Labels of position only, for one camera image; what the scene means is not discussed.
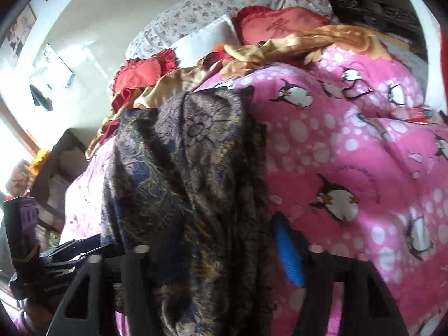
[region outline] bed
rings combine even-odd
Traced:
[[[327,0],[183,0],[138,34],[126,58],[149,58],[221,15],[252,5],[275,10],[302,6],[334,24],[362,19],[370,28],[406,38],[415,53],[381,38],[393,54],[390,61],[331,46],[306,74],[275,63],[233,80],[213,75],[197,90],[255,87],[253,114],[268,130],[269,211],[282,211],[293,227],[333,254],[367,254],[397,299],[409,334],[430,335],[448,308],[448,128],[436,113],[430,129],[389,119],[397,105],[417,107],[425,101],[422,29],[407,0],[339,0],[341,6],[331,1],[338,6],[337,17]],[[346,10],[353,9],[357,19],[350,20],[355,15]],[[384,11],[392,16],[380,21],[375,14]],[[297,107],[277,96],[299,88],[312,94],[305,94]],[[113,143],[111,138],[99,148],[68,189],[62,242],[100,232],[102,182]],[[333,200],[346,203],[345,214],[334,210]],[[281,274],[274,265],[275,274]],[[304,289],[285,277],[274,278],[272,335],[289,335]],[[329,335],[338,333],[342,296],[343,289],[335,288]]]

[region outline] dark wooden furniture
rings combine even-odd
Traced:
[[[42,165],[30,196],[39,205],[39,225],[62,232],[65,223],[64,201],[68,186],[87,168],[86,147],[67,129]]]
[[[410,0],[329,0],[341,23],[363,25],[410,41],[410,50],[427,61],[423,30]]]

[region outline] red object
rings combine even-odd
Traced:
[[[176,68],[176,55],[171,49],[164,49],[148,59],[128,60],[115,75],[113,92],[153,86],[160,77]]]
[[[296,31],[313,30],[330,24],[327,18],[299,6],[281,10],[248,6],[238,12],[233,23],[243,44],[284,38]]]

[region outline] carved wooden headboard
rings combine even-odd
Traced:
[[[362,24],[409,40],[410,50],[427,61],[422,27],[410,0],[330,0],[344,24]]]

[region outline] heart-shaped cushion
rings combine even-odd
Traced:
[[[281,10],[248,6],[240,10],[233,22],[243,44],[284,38],[296,31],[313,30],[330,24],[327,18],[299,6]]]

